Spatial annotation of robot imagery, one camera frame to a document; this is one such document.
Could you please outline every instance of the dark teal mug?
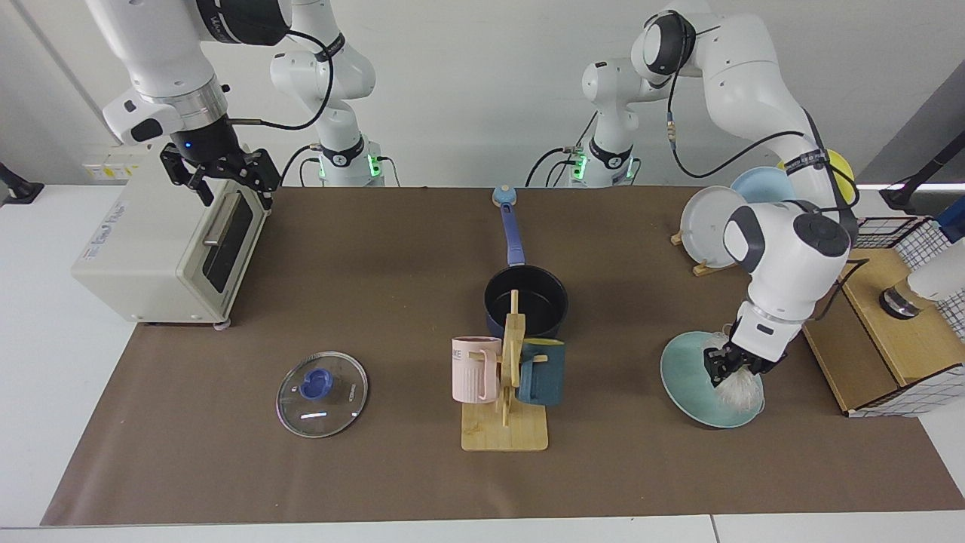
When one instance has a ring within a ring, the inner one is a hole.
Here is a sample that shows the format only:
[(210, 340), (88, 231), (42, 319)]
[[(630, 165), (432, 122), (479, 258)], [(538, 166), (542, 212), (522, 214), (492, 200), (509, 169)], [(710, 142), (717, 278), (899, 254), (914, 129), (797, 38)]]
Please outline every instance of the dark teal mug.
[[(558, 339), (524, 339), (516, 399), (540, 406), (555, 406), (563, 402), (565, 353), (566, 345)], [(546, 361), (536, 361), (540, 355), (546, 357)]]

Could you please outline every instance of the teal bowl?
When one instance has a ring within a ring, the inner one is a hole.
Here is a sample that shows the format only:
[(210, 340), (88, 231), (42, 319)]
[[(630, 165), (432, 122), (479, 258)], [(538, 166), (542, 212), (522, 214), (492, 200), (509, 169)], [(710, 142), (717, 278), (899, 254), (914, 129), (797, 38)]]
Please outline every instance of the teal bowl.
[[(764, 402), (745, 411), (721, 401), (703, 368), (703, 343), (712, 335), (688, 331), (672, 339), (660, 357), (660, 379), (676, 406), (699, 423), (714, 428), (743, 426), (763, 411)], [(760, 385), (760, 375), (754, 377)]]

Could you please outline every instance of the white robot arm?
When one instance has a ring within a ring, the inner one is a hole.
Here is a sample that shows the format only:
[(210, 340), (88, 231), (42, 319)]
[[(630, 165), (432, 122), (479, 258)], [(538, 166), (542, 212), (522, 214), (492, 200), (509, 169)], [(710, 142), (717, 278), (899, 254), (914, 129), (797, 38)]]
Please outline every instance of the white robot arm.
[[(321, 152), (320, 177), (327, 186), (382, 186), (378, 168), (377, 143), (359, 130), (355, 112), (345, 102), (364, 98), (375, 87), (375, 70), (345, 40), (327, 0), (292, 0), (292, 30), (326, 43), (322, 51), (315, 43), (292, 38), (305, 48), (280, 54), (271, 62), (271, 81), (283, 93), (316, 112), (324, 99), (329, 76), (332, 90), (328, 106), (315, 122)], [(331, 55), (332, 74), (328, 73)]]
[(628, 58), (610, 59), (587, 66), (583, 95), (596, 106), (596, 128), (587, 151), (581, 150), (571, 170), (570, 186), (613, 186), (626, 178), (633, 138), (640, 126), (628, 105), (665, 99), (670, 87), (654, 88), (633, 70)]
[(205, 205), (209, 176), (251, 187), (269, 209), (278, 171), (265, 150), (240, 149), (227, 87), (200, 42), (275, 44), (289, 30), (289, 0), (87, 0), (87, 7), (133, 85), (104, 108), (111, 130), (128, 145), (171, 135), (161, 152), (168, 175)]
[(724, 247), (751, 275), (751, 284), (730, 341), (704, 352), (714, 386), (741, 366), (766, 373), (781, 361), (844, 267), (850, 237), (837, 222), (808, 209), (802, 202), (750, 204), (738, 208), (724, 228)]
[(896, 319), (917, 317), (923, 309), (965, 288), (965, 238), (935, 255), (897, 285), (881, 293), (881, 307)]
[[(720, 349), (704, 352), (714, 386), (742, 366), (769, 371), (811, 317), (847, 261), (856, 230), (808, 113), (781, 78), (777, 54), (759, 17), (722, 17), (703, 0), (677, 0), (651, 17), (631, 48), (637, 74), (653, 88), (700, 77), (707, 112), (723, 130), (774, 151), (797, 200), (739, 208), (724, 246), (751, 285)], [(676, 155), (676, 129), (668, 113)]]

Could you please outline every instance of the cable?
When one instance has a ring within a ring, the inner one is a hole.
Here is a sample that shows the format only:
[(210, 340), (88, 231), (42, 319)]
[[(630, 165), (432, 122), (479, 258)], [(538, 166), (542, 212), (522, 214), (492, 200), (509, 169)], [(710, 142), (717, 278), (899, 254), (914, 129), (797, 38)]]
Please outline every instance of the cable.
[(559, 162), (553, 164), (553, 167), (549, 169), (549, 173), (546, 174), (546, 184), (543, 186), (549, 186), (549, 178), (553, 177), (553, 171), (556, 170), (557, 166), (563, 166), (564, 168), (563, 168), (563, 171), (560, 172), (560, 177), (556, 178), (556, 183), (553, 184), (553, 187), (555, 187), (557, 183), (560, 182), (560, 178), (563, 176), (563, 172), (566, 171), (566, 166), (567, 165), (571, 166), (575, 163), (576, 163), (576, 160), (560, 160)]
[(894, 183), (892, 183), (892, 184), (884, 187), (884, 190), (891, 190), (891, 188), (892, 188), (893, 186), (895, 186), (895, 185), (901, 185), (901, 187), (904, 188), (904, 184), (907, 183), (907, 182), (909, 182), (909, 181), (911, 180), (911, 178), (913, 178), (913, 177), (915, 177), (915, 176), (910, 175), (910, 176), (908, 176), (908, 177), (903, 177), (903, 178), (895, 181)]
[(396, 162), (392, 160), (392, 157), (375, 157), (375, 159), (380, 162), (382, 160), (388, 160), (389, 163), (392, 164), (392, 176), (396, 178), (396, 186), (401, 187), (402, 184), (399, 183), (399, 170), (396, 169)]
[[(683, 37), (684, 37), (684, 38), (683, 38), (683, 39), (684, 39), (684, 43), (682, 44), (683, 48), (682, 48), (681, 50), (686, 50), (686, 45), (687, 45), (686, 41), (688, 40), (688, 38), (687, 38), (686, 28), (685, 28), (685, 25), (684, 25), (683, 15), (681, 15), (681, 14), (679, 14), (679, 13), (677, 13), (677, 12), (674, 12), (674, 11), (671, 11), (671, 13), (676, 16), (677, 22), (678, 22), (679, 25), (680, 25), (680, 32), (681, 32), (681, 34), (682, 34)], [(708, 29), (706, 29), (706, 30), (703, 30), (703, 31), (701, 31), (700, 33), (695, 34), (693, 39), (695, 39), (695, 38), (696, 38), (697, 36), (699, 36), (700, 34), (703, 34), (704, 32), (710, 32), (711, 30), (716, 30), (717, 28), (720, 28), (720, 26), (718, 25), (718, 26), (716, 26), (716, 27), (711, 27), (711, 28), (708, 28)], [(738, 160), (739, 158), (741, 158), (741, 157), (743, 157), (744, 155), (750, 153), (750, 152), (751, 152), (752, 150), (754, 150), (754, 148), (756, 148), (757, 146), (759, 146), (759, 145), (761, 145), (761, 144), (763, 144), (763, 143), (766, 143), (766, 142), (768, 142), (768, 141), (770, 141), (770, 140), (772, 140), (772, 139), (778, 138), (778, 137), (783, 137), (783, 136), (787, 136), (787, 135), (796, 135), (796, 136), (799, 136), (799, 137), (801, 137), (801, 138), (804, 138), (806, 141), (809, 141), (809, 142), (811, 141), (811, 139), (810, 139), (807, 135), (805, 135), (804, 132), (801, 132), (801, 131), (798, 131), (798, 130), (784, 130), (784, 131), (780, 131), (780, 132), (775, 132), (775, 133), (773, 133), (773, 134), (771, 134), (771, 135), (769, 135), (769, 136), (762, 137), (761, 139), (759, 139), (758, 141), (755, 141), (755, 142), (752, 143), (751, 145), (748, 145), (748, 146), (745, 147), (743, 150), (741, 150), (739, 153), (737, 153), (737, 154), (734, 155), (733, 157), (728, 158), (728, 159), (725, 160), (723, 163), (721, 163), (719, 166), (717, 166), (716, 168), (713, 168), (713, 169), (710, 170), (710, 171), (704, 172), (704, 173), (702, 173), (702, 174), (695, 174), (695, 173), (691, 172), (690, 170), (688, 170), (688, 169), (686, 168), (686, 166), (683, 165), (683, 162), (680, 161), (680, 155), (679, 155), (679, 154), (677, 153), (677, 151), (676, 151), (676, 124), (674, 123), (674, 111), (673, 111), (672, 107), (673, 107), (673, 103), (674, 103), (674, 92), (675, 92), (675, 90), (676, 90), (676, 80), (677, 80), (677, 78), (680, 76), (680, 69), (681, 69), (681, 68), (683, 68), (683, 55), (682, 55), (682, 54), (679, 56), (679, 58), (677, 58), (677, 61), (676, 61), (676, 69), (674, 70), (673, 80), (671, 81), (671, 84), (670, 84), (670, 95), (667, 96), (667, 138), (668, 138), (668, 140), (670, 140), (670, 149), (671, 149), (671, 153), (673, 153), (673, 155), (674, 155), (674, 161), (676, 162), (676, 166), (680, 169), (680, 171), (682, 171), (682, 172), (683, 172), (684, 174), (686, 174), (687, 176), (689, 176), (689, 177), (691, 177), (691, 178), (694, 178), (694, 179), (703, 179), (703, 178), (710, 177), (710, 176), (714, 175), (715, 173), (723, 170), (724, 168), (730, 166), (731, 164), (733, 164), (733, 163), (734, 163), (736, 160)], [(845, 207), (837, 206), (837, 207), (834, 207), (834, 208), (820, 208), (820, 209), (815, 210), (815, 212), (816, 212), (816, 213), (843, 212), (843, 211), (850, 210), (851, 208), (853, 208), (853, 207), (855, 207), (856, 205), (858, 205), (858, 200), (861, 198), (861, 195), (860, 195), (860, 191), (858, 190), (858, 185), (855, 183), (855, 181), (854, 181), (853, 179), (851, 179), (849, 176), (847, 176), (846, 174), (844, 174), (843, 172), (841, 172), (840, 169), (838, 169), (838, 168), (835, 167), (833, 164), (831, 164), (830, 161), (826, 162), (825, 165), (826, 165), (828, 168), (830, 168), (833, 172), (835, 172), (836, 174), (838, 174), (838, 175), (842, 176), (843, 178), (845, 178), (845, 179), (851, 184), (851, 186), (854, 188), (854, 200), (853, 200), (852, 202), (850, 202), (849, 204), (847, 204)], [(832, 175), (832, 176), (830, 176), (830, 177), (831, 177), (831, 182), (834, 183), (834, 184), (836, 184), (836, 183), (837, 183), (837, 180), (835, 179), (834, 175)]]
[(771, 134), (771, 135), (769, 135), (769, 136), (762, 137), (761, 139), (759, 139), (758, 141), (752, 143), (751, 145), (748, 145), (748, 146), (745, 147), (743, 150), (741, 150), (740, 153), (737, 153), (737, 154), (734, 155), (733, 157), (728, 158), (728, 159), (725, 160), (724, 163), (722, 163), (721, 165), (717, 166), (716, 168), (714, 168), (714, 169), (712, 169), (712, 170), (710, 170), (710, 171), (708, 171), (708, 172), (704, 172), (704, 173), (702, 173), (702, 174), (695, 174), (695, 173), (691, 172), (690, 170), (688, 170), (682, 163), (680, 163), (680, 156), (676, 153), (676, 145), (674, 145), (674, 146), (671, 147), (671, 152), (674, 153), (674, 160), (676, 161), (677, 167), (680, 168), (680, 171), (682, 171), (683, 173), (687, 174), (688, 176), (690, 176), (690, 177), (692, 177), (692, 178), (694, 178), (694, 179), (703, 179), (703, 178), (705, 178), (705, 177), (710, 177), (710, 176), (714, 175), (715, 173), (723, 170), (724, 168), (730, 166), (731, 164), (734, 163), (735, 160), (743, 157), (744, 155), (747, 155), (748, 153), (750, 153), (751, 151), (753, 151), (755, 147), (759, 146), (760, 144), (765, 143), (765, 142), (768, 142), (768, 141), (770, 141), (770, 140), (772, 140), (772, 139), (775, 139), (775, 138), (778, 138), (778, 137), (787, 136), (787, 135), (796, 135), (796, 136), (801, 136), (801, 137), (805, 137), (805, 138), (806, 138), (806, 136), (804, 135), (804, 132), (799, 132), (799, 131), (797, 131), (797, 130), (784, 130), (784, 131), (781, 131), (781, 132), (775, 132), (775, 133), (773, 133), (773, 134)]
[(643, 162), (640, 158), (634, 158), (634, 159), (630, 162), (630, 167), (631, 167), (631, 168), (633, 167), (633, 162), (636, 162), (636, 163), (637, 163), (637, 171), (633, 172), (633, 177), (630, 178), (630, 186), (633, 186), (633, 184), (637, 181), (637, 174), (639, 174), (641, 168), (644, 167), (644, 162)]
[[(573, 160), (573, 154), (576, 153), (576, 149), (579, 148), (580, 144), (583, 143), (583, 138), (587, 136), (587, 132), (590, 131), (590, 127), (593, 125), (593, 121), (596, 120), (596, 116), (598, 114), (599, 114), (599, 111), (594, 111), (593, 115), (590, 116), (590, 120), (587, 122), (587, 125), (583, 129), (583, 132), (580, 134), (580, 137), (576, 138), (576, 143), (573, 144), (573, 151), (570, 152), (569, 157), (567, 159)], [(553, 186), (556, 186), (560, 183), (560, 179), (563, 178), (563, 174), (565, 171), (566, 171), (566, 168), (560, 170), (560, 175), (556, 176), (556, 181), (553, 182)]]
[(322, 43), (318, 38), (314, 36), (310, 36), (303, 32), (298, 32), (297, 30), (289, 29), (288, 32), (286, 32), (286, 34), (288, 34), (289, 36), (295, 36), (296, 38), (302, 38), (302, 39), (308, 40), (309, 42), (312, 42), (315, 45), (318, 45), (319, 47), (321, 47), (321, 52), (324, 53), (325, 55), (325, 60), (328, 61), (328, 87), (325, 89), (325, 98), (322, 99), (321, 105), (318, 107), (318, 111), (315, 112), (315, 115), (313, 115), (312, 118), (308, 120), (308, 122), (302, 123), (301, 125), (282, 125), (279, 123), (271, 123), (269, 121), (266, 121), (265, 119), (229, 119), (228, 120), (229, 124), (247, 125), (247, 126), (256, 126), (256, 127), (269, 127), (272, 129), (281, 129), (281, 130), (302, 130), (313, 125), (315, 121), (317, 121), (318, 118), (321, 117), (321, 113), (322, 111), (325, 110), (325, 107), (328, 106), (328, 101), (332, 97), (332, 87), (335, 85), (335, 64), (332, 62), (332, 55), (328, 54), (328, 47), (325, 46), (325, 44)]
[(530, 182), (533, 180), (533, 174), (537, 172), (537, 168), (539, 168), (539, 165), (542, 164), (544, 160), (546, 160), (547, 158), (557, 153), (565, 153), (565, 152), (566, 152), (566, 147), (557, 147), (556, 149), (550, 149), (546, 153), (543, 153), (543, 156), (540, 157), (539, 160), (537, 160), (537, 163), (533, 164), (533, 169), (530, 170), (530, 175), (526, 176), (526, 185), (524, 186), (530, 185)]
[(314, 145), (314, 144), (311, 144), (311, 143), (310, 143), (310, 144), (308, 144), (308, 145), (304, 145), (304, 146), (302, 146), (302, 147), (299, 147), (299, 148), (298, 148), (298, 151), (295, 151), (294, 153), (291, 154), (291, 157), (289, 157), (289, 161), (286, 162), (286, 164), (285, 164), (285, 169), (282, 170), (282, 180), (281, 180), (281, 182), (280, 182), (281, 184), (283, 184), (283, 183), (285, 182), (285, 176), (287, 176), (287, 175), (289, 174), (289, 170), (291, 169), (291, 165), (294, 164), (295, 159), (298, 158), (298, 156), (301, 155), (302, 153), (308, 151), (309, 149), (312, 149), (312, 146), (313, 146), (313, 145)]
[(302, 187), (305, 186), (305, 176), (303, 175), (305, 172), (303, 172), (302, 170), (305, 168), (306, 162), (318, 162), (318, 158), (316, 157), (305, 158), (304, 160), (302, 160), (301, 164), (298, 164), (298, 182), (301, 183)]
[(836, 285), (837, 288), (835, 289), (835, 292), (831, 294), (831, 298), (828, 300), (827, 305), (824, 306), (824, 310), (821, 311), (821, 314), (818, 315), (817, 317), (812, 317), (811, 319), (808, 319), (808, 320), (809, 320), (809, 321), (820, 321), (820, 320), (823, 319), (825, 316), (827, 316), (828, 310), (831, 309), (831, 304), (835, 302), (835, 298), (838, 296), (838, 293), (841, 292), (841, 289), (842, 289), (842, 288), (844, 288), (844, 283), (846, 283), (847, 280), (851, 278), (851, 275), (854, 275), (854, 272), (856, 272), (857, 270), (859, 270), (859, 269), (861, 268), (861, 266), (867, 264), (869, 261), (870, 261), (869, 258), (862, 258), (862, 259), (859, 259), (859, 260), (849, 260), (849, 261), (847, 261), (848, 264), (854, 264), (855, 267), (852, 268), (851, 270), (849, 270), (848, 273), (846, 273), (846, 274), (844, 275), (844, 278), (843, 278), (841, 281), (836, 281), (836, 282), (835, 282), (835, 285)]
[[(837, 206), (837, 207), (835, 207), (835, 208), (818, 208), (818, 209), (815, 210), (815, 211), (816, 211), (817, 213), (844, 212), (844, 211), (850, 210), (851, 208), (857, 206), (857, 205), (858, 205), (858, 200), (861, 199), (861, 191), (858, 190), (858, 184), (855, 183), (853, 179), (851, 179), (850, 177), (848, 177), (847, 174), (845, 174), (844, 172), (842, 172), (842, 171), (840, 171), (838, 168), (836, 168), (831, 162), (826, 163), (825, 166), (831, 168), (831, 171), (833, 171), (833, 172), (835, 172), (836, 174), (842, 176), (846, 181), (848, 181), (849, 183), (851, 183), (851, 187), (854, 189), (854, 200), (853, 200), (850, 204), (845, 205), (844, 207)], [(834, 176), (831, 176), (831, 178), (832, 178), (833, 182), (834, 182), (835, 185), (836, 185), (836, 184), (838, 183), (838, 180), (834, 179)]]

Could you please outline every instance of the white plate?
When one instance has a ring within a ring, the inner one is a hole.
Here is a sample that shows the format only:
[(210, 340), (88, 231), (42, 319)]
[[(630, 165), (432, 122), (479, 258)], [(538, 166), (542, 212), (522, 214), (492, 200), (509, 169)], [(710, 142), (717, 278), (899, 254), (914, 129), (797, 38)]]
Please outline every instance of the white plate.
[(733, 259), (724, 248), (724, 227), (731, 214), (747, 201), (726, 186), (709, 186), (690, 199), (680, 216), (683, 248), (698, 264), (725, 268)]

